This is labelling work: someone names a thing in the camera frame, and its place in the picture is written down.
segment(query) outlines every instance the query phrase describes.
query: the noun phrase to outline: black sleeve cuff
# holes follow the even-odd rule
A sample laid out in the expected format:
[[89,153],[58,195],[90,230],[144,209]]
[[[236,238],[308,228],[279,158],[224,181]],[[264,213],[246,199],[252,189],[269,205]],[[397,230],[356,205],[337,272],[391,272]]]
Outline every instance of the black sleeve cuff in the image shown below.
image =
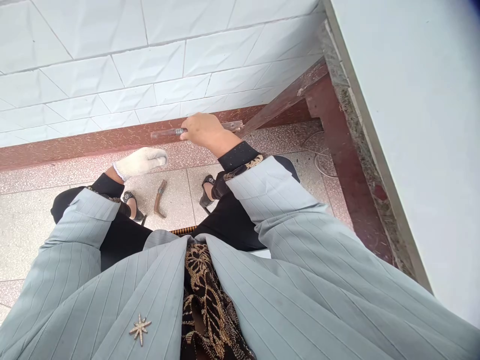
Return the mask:
[[232,150],[218,159],[223,170],[227,173],[235,170],[236,168],[251,162],[260,154],[257,150],[251,147],[246,141],[242,141]]
[[121,197],[125,189],[125,185],[119,184],[118,182],[112,180],[105,175],[105,173],[100,175],[100,177],[93,183],[91,187],[97,193],[108,195],[111,198]]

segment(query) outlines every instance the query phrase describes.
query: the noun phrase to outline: terrazzo floor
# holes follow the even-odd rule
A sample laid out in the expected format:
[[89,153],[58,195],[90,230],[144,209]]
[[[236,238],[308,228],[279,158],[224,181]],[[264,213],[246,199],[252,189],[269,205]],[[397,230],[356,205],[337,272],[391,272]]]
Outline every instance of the terrazzo floor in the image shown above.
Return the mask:
[[[314,165],[315,154],[302,147],[305,139],[318,131],[318,123],[310,121],[257,130],[245,140],[259,151],[290,159],[305,189],[329,204],[329,211],[352,228],[339,181],[320,174]],[[307,145],[327,154],[320,158],[324,168],[330,167],[327,174],[331,174],[332,163],[322,134],[314,135]],[[130,179],[125,190],[135,194],[139,209],[147,215],[145,226],[150,229],[198,225],[207,216],[199,205],[202,180],[208,174],[215,177],[222,168],[210,153],[188,141],[159,147],[170,155],[168,167]],[[55,196],[68,188],[91,184],[112,161],[130,152],[0,172],[0,324],[17,300],[38,248],[54,228],[50,208]],[[153,214],[153,205],[164,179],[167,188],[160,207],[166,218],[161,219]]]

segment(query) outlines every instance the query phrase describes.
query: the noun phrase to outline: sandal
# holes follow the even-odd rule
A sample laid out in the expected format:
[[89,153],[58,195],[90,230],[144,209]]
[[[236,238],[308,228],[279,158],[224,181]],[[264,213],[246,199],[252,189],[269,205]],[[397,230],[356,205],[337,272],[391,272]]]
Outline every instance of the sandal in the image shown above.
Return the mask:
[[136,204],[136,215],[133,220],[136,221],[137,223],[141,223],[142,220],[145,218],[145,215],[139,210],[139,202],[137,201],[137,198],[130,191],[125,191],[125,193],[123,194],[122,200],[126,204],[129,199],[134,199]]
[[215,183],[215,179],[213,178],[212,175],[207,175],[205,179],[203,179],[203,182],[201,183],[201,189],[203,190],[203,195],[200,198],[200,206],[203,208],[203,210],[206,211],[208,215],[210,215],[211,214],[210,210],[208,210],[207,207],[212,205],[214,202],[210,200],[209,196],[205,192],[205,189],[204,189],[205,183],[210,183],[213,185]]

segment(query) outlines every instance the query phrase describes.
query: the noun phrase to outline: leg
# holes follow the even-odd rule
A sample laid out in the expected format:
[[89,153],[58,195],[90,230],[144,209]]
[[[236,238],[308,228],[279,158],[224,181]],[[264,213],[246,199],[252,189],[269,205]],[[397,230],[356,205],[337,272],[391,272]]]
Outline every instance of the leg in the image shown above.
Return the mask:
[[[290,160],[282,156],[275,156],[275,159],[292,174],[295,180],[300,182]],[[210,189],[211,199],[219,199],[215,210],[198,225],[191,235],[195,237],[197,234],[211,234],[233,248],[247,252],[266,249],[267,247],[259,241],[259,235],[254,230],[255,224],[225,183],[224,173],[222,171],[217,175],[215,184]]]
[[[75,187],[66,190],[55,198],[50,213],[55,224],[62,218],[65,209],[84,187]],[[120,203],[120,209],[115,219],[111,222],[105,239],[100,246],[101,271],[105,271],[120,260],[143,250],[145,241],[152,230],[141,226],[129,219],[133,215],[132,208],[136,211],[136,202]]]

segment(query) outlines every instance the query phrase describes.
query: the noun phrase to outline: white work glove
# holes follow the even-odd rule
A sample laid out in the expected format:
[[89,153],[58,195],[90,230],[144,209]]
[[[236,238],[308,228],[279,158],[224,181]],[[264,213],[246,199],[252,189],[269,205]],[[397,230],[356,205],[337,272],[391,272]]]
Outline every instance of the white work glove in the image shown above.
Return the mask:
[[126,182],[131,177],[144,175],[160,166],[167,165],[169,157],[165,150],[142,147],[134,153],[113,163],[113,168]]

